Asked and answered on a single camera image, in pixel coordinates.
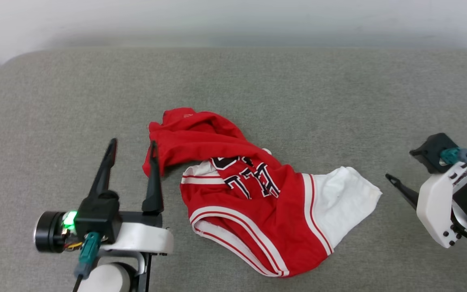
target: clothing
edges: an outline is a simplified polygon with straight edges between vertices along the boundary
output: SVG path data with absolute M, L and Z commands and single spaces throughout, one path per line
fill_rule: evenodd
M 318 266 L 381 195 L 351 167 L 295 172 L 214 113 L 174 109 L 149 129 L 161 171 L 202 161 L 187 168 L 180 185 L 193 230 L 265 276 L 291 277 Z M 150 172 L 148 160 L 143 168 Z

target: teal connector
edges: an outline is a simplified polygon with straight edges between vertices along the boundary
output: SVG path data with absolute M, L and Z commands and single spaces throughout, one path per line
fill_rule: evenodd
M 74 271 L 76 278 L 82 276 L 82 279 L 87 279 L 89 277 L 99 253 L 101 242 L 102 237 L 97 232 L 88 233 L 78 256 L 78 265 Z
M 441 151 L 440 157 L 447 165 L 454 165 L 459 161 L 467 164 L 467 148 L 446 149 Z
M 459 161 L 459 151 L 458 147 L 443 150 L 440 155 L 441 159 L 448 165 L 454 165 Z

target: gray couch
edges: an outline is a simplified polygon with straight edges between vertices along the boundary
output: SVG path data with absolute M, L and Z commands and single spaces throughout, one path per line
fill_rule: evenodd
M 152 291 L 467 291 L 467 240 L 436 244 L 384 178 L 418 189 L 428 173 L 408 151 L 433 133 L 467 147 L 467 50 L 335 48 L 88 48 L 3 65 L 0 291 L 71 291 L 77 254 L 37 253 L 37 218 L 78 207 L 113 137 L 111 188 L 139 210 L 146 125 L 174 107 L 225 116 L 299 172 L 352 166 L 383 195 L 319 267 L 269 279 L 191 231 L 177 167 L 163 181 L 175 252 L 154 259 Z

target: white stripe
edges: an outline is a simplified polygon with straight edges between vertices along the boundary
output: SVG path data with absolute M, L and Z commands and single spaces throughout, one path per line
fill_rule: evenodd
M 219 175 L 219 172 L 209 172 L 207 174 L 186 174 L 186 173 L 183 173 L 183 176 L 191 176 L 191 177 L 218 177 L 220 176 Z
M 222 178 L 196 178 L 196 177 L 183 177 L 181 183 L 191 183 L 193 185 L 224 185 L 225 182 Z
M 309 174 L 302 174 L 304 181 L 304 216 L 306 217 L 306 223 L 311 232 L 320 240 L 324 250 L 328 255 L 331 254 L 329 244 L 324 240 L 322 234 L 320 234 L 313 224 L 314 218 L 311 217 L 311 204 L 313 204 L 313 185 L 311 184 L 311 176 Z
M 199 165 L 190 166 L 183 173 L 184 176 L 218 176 L 219 173 L 210 161 L 202 161 Z
M 219 214 L 219 213 L 202 214 L 204 212 L 223 212 L 226 214 Z M 287 266 L 284 263 L 284 260 L 280 256 L 280 253 L 278 252 L 274 244 L 261 231 L 261 229 L 250 218 L 248 218 L 244 214 L 241 214 L 238 211 L 235 211 L 233 209 L 229 209 L 226 207 L 208 206 L 208 207 L 203 207 L 203 208 L 195 210 L 192 213 L 189 220 L 192 223 L 194 220 L 198 221 L 205 217 L 215 217 L 215 216 L 222 217 L 222 218 L 228 218 L 236 222 L 237 224 L 241 225 L 241 227 L 243 227 L 250 234 L 250 236 L 252 236 L 253 240 L 261 248 L 261 250 L 268 258 L 275 272 L 283 277 L 289 275 L 289 270 L 287 269 Z
M 272 273 L 269 270 L 267 270 L 267 268 L 265 268 L 265 266 L 261 264 L 261 262 L 257 259 L 257 257 L 252 253 L 252 251 L 250 251 L 250 248 L 248 248 L 248 246 L 246 246 L 246 244 L 244 244 L 244 242 L 242 242 L 241 239 L 239 239 L 239 237 L 235 236 L 230 231 L 220 226 L 203 221 L 203 220 L 196 222 L 194 226 L 192 226 L 192 229 L 199 236 L 208 238 L 209 240 L 213 240 L 217 242 L 218 244 L 226 247 L 228 250 L 230 250 L 232 253 L 235 253 L 238 257 L 243 259 L 248 265 L 250 265 L 254 270 L 261 273 L 262 275 L 265 275 L 267 277 L 278 277 L 278 274 Z M 235 246 L 235 248 L 237 248 L 237 250 L 239 250 L 241 253 L 236 251 L 234 248 L 232 248 L 228 244 L 225 244 L 223 241 L 218 240 L 217 238 L 213 236 L 204 234 L 203 232 L 207 232 L 217 237 L 220 237 L 224 241 Z

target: black plastic housing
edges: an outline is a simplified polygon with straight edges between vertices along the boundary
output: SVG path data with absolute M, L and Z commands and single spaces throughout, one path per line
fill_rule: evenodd
M 401 195 L 403 198 L 412 206 L 412 208 L 415 210 L 417 208 L 417 201 L 419 201 L 419 193 L 410 189 L 409 187 L 406 187 L 401 181 L 391 175 L 391 174 L 385 174 L 385 177 L 390 181 L 394 187 L 396 187 L 397 190 L 401 192 Z
M 65 212 L 44 212 L 35 227 L 34 243 L 41 253 L 61 253 L 64 251 L 65 238 L 62 232 L 62 216 Z
M 89 232 L 98 232 L 106 243 L 113 244 L 120 232 L 122 218 L 118 212 L 119 197 L 107 189 L 111 168 L 115 165 L 117 145 L 116 139 L 109 143 L 89 195 L 78 207 L 75 229 L 80 241 L 84 241 L 84 236 Z
M 410 151 L 415 159 L 426 166 L 430 174 L 443 174 L 447 172 L 452 165 L 441 165 L 441 152 L 446 149 L 456 148 L 457 144 L 452 141 L 445 133 L 437 133 L 426 139 L 421 147 Z
M 157 215 L 163 212 L 163 194 L 161 193 L 160 166 L 157 158 L 156 141 L 150 144 L 150 175 L 145 200 L 141 203 L 141 211 L 145 215 Z

